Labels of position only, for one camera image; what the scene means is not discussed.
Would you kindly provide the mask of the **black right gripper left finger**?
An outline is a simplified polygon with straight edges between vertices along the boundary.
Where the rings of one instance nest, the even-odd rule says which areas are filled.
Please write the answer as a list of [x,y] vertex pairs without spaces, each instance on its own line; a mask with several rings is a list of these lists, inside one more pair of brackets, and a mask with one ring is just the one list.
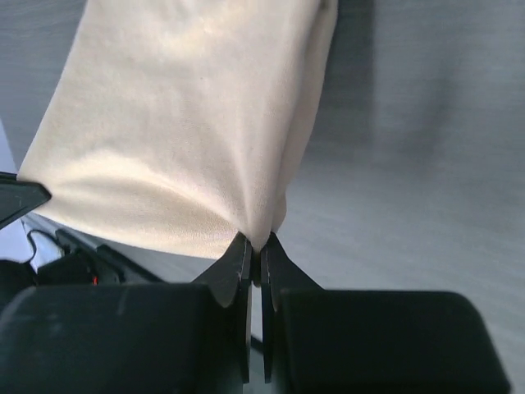
[[252,247],[189,283],[32,286],[1,276],[4,393],[240,393]]

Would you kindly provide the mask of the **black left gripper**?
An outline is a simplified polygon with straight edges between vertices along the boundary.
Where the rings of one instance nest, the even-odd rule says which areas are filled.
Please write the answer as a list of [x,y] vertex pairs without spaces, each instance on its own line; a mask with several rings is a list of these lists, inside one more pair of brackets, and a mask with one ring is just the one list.
[[[39,183],[18,181],[16,174],[1,172],[0,226],[12,222],[47,203],[52,195]],[[108,245],[89,247],[72,234],[58,230],[52,236],[31,230],[26,235],[34,252],[34,235],[51,241],[62,252],[61,257],[41,268],[33,268],[28,260],[19,263],[1,261],[1,302],[9,303],[19,292],[32,286],[101,285],[160,282],[162,279],[140,267]]]

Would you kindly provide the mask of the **beige t shirt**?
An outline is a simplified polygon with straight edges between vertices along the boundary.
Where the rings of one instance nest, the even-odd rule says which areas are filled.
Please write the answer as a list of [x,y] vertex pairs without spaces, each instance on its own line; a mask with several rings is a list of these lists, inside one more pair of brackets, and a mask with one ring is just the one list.
[[89,1],[19,177],[38,214],[215,259],[260,250],[313,131],[335,1]]

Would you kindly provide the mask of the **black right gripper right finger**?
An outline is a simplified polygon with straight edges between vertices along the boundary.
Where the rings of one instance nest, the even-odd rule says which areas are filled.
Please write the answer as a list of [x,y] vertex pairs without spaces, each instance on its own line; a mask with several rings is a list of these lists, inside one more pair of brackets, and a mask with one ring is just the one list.
[[326,290],[270,236],[260,257],[275,393],[508,393],[485,322],[449,291]]

